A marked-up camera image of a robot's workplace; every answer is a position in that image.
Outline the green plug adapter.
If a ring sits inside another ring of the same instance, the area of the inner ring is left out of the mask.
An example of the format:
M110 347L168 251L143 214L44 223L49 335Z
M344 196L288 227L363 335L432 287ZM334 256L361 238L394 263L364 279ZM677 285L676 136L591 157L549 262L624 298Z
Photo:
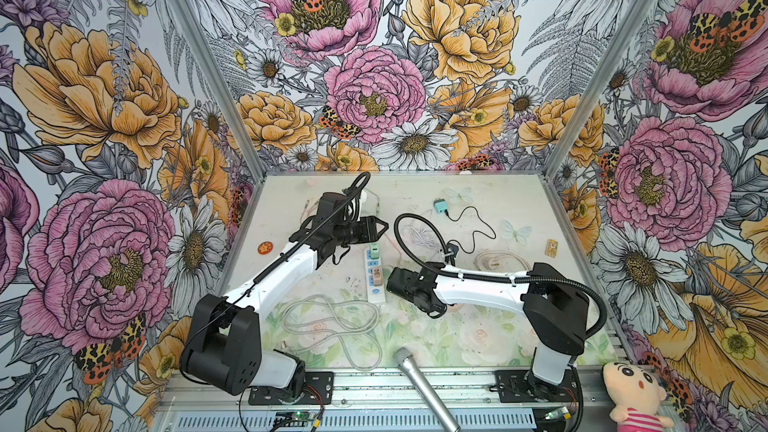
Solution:
M371 243L369 246L369 259L373 261L381 259L381 249L377 242Z

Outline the pink plug charger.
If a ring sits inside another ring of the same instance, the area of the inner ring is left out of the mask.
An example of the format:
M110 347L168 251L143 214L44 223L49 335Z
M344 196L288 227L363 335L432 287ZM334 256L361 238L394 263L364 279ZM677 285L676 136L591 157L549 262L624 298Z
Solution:
M374 287L380 287L383 284L383 270L381 267L374 267L370 270L371 285Z

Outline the white blue power strip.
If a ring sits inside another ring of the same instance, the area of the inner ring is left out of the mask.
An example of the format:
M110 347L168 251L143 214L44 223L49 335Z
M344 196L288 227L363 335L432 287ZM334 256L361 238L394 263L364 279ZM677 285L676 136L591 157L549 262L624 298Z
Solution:
M371 243L364 255L365 283L367 300L377 306L386 303L386 289L381 262L381 252L377 243Z

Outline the teal plug adapter back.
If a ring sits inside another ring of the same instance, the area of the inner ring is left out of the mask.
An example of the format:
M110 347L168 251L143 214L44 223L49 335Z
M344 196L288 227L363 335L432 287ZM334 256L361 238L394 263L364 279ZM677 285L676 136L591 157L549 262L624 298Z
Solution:
M449 213L449 204L444 199L439 199L434 202L434 208L438 214L442 214L446 217L450 216Z

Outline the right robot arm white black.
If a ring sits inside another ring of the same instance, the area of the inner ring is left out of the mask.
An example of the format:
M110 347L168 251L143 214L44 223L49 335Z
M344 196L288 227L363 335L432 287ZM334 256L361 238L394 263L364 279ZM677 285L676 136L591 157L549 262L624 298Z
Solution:
M400 223L415 220L435 233L444 256L447 242L437 227L423 216L402 213L392 229L397 244L420 266L418 272L396 267L387 291L411 303L433 319L453 305L475 305L522 314L538 338L526 381L536 392L563 384L566 371L582 355L589 338L608 319L601 295L589 286L566 278L553 266L536 262L528 270L493 275L458 268L449 262L426 262L406 245Z

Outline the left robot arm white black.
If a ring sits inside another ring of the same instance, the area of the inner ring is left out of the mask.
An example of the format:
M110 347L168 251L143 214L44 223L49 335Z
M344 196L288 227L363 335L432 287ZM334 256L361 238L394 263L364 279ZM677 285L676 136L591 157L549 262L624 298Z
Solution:
M326 192L278 256L253 278L222 296L207 294L193 311L179 359L181 375L231 395L258 388L284 402L307 389L306 365L298 357L262 345L262 322L301 280L338 250L378 241L388 225L361 213L361 195L371 179L360 173L341 192Z

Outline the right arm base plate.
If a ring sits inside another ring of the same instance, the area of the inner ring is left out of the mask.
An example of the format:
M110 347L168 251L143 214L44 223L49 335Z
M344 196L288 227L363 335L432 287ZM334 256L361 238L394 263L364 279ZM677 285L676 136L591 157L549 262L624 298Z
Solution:
M572 370L553 385L536 378L530 370L509 369L494 372L496 391L502 403L576 402L577 383Z

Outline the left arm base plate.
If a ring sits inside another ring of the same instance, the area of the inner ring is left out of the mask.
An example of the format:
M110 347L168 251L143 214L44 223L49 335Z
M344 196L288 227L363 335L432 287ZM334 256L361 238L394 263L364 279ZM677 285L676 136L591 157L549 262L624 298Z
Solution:
M251 406L329 405L334 380L333 372L299 371L284 388L252 387L247 403Z

